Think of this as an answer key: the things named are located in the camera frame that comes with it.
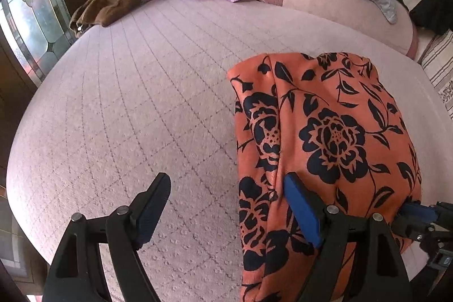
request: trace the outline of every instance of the orange fabric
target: orange fabric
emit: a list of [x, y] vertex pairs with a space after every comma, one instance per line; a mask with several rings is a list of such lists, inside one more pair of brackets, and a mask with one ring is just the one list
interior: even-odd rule
[[[371, 62], [354, 54], [262, 54], [228, 72], [237, 94], [241, 300], [293, 302], [313, 264], [288, 207], [283, 177], [349, 215], [391, 222], [421, 196], [414, 146], [393, 97]], [[401, 251], [409, 240], [395, 236]], [[346, 287], [350, 244], [334, 295]]]

